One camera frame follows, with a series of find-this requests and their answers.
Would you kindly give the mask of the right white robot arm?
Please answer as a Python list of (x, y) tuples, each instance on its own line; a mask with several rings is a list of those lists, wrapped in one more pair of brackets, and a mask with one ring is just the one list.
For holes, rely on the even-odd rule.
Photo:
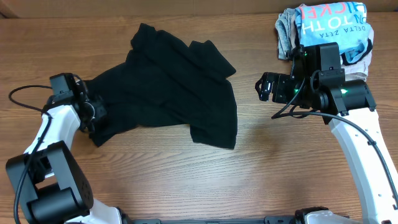
[(290, 74), (266, 72), (256, 82), (261, 101), (282, 103), (272, 119), (321, 116), (348, 162), (362, 208), (361, 223), (397, 223), (397, 170), (363, 80), (345, 79), (336, 42), (300, 46)]

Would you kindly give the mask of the black t-shirt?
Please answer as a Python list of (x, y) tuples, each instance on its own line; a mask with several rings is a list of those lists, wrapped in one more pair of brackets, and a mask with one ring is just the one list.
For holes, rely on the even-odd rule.
[(235, 68), (211, 41), (185, 44), (141, 24), (131, 46), (125, 62), (86, 82), (108, 113), (90, 134), (97, 146), (138, 126), (187, 124), (195, 143), (235, 147), (237, 106), (229, 82)]

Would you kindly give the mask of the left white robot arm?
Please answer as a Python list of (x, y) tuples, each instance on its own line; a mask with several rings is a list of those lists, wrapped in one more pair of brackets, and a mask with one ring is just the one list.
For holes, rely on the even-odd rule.
[(72, 73), (50, 77), (42, 124), (23, 154), (9, 159), (6, 172), (15, 191), (14, 221), (28, 223), (132, 223), (118, 207), (95, 199), (88, 179), (71, 154), (77, 130), (92, 132), (106, 116), (102, 99), (91, 95)]

